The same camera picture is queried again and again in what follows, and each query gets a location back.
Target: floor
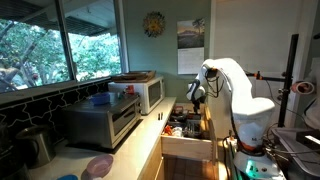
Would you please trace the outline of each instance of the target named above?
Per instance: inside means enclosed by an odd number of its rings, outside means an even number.
[[[166,180],[215,180],[217,168],[212,162],[164,157]]]

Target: window frame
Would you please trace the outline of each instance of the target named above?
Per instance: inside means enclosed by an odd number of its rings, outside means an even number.
[[[0,94],[0,105],[9,103],[12,101],[22,100],[26,98],[32,98],[33,96],[38,96],[50,92],[59,91],[62,89],[91,84],[94,82],[99,82],[109,79],[109,77],[96,78],[87,81],[77,81],[76,74],[72,66],[72,54],[71,46],[69,44],[68,31],[66,28],[63,3],[62,0],[54,0],[56,5],[56,11],[58,16],[58,24],[60,28],[61,39],[63,43],[63,48],[65,52],[65,57],[67,61],[67,66],[69,69],[69,81],[59,82],[55,84],[48,84],[39,87],[32,87],[28,89],[22,89],[18,91],[6,92]],[[113,0],[115,8],[115,18],[116,18],[116,27],[117,27],[117,36],[119,41],[119,54],[120,54],[120,63],[121,63],[121,72],[128,72],[128,55],[127,55],[127,45],[126,45],[126,36],[125,36],[125,23],[124,23],[124,14],[123,14],[123,2],[122,0]]]

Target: pink bowl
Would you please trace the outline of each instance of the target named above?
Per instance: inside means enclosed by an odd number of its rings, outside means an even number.
[[[90,175],[96,177],[104,177],[112,167],[113,157],[109,154],[104,154],[93,158],[87,165],[87,171]]]

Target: microwave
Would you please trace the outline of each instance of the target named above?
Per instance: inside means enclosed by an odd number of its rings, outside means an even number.
[[[108,88],[111,92],[123,92],[129,85],[140,95],[141,115],[148,115],[165,97],[163,76],[147,82],[110,82]]]
[[[118,93],[109,94],[106,104],[84,100],[62,109],[70,146],[114,149],[135,127],[141,117],[139,95],[119,98]]]

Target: poster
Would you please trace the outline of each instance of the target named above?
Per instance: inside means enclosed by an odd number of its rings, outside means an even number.
[[[204,19],[177,23],[178,74],[198,74],[204,61]]]

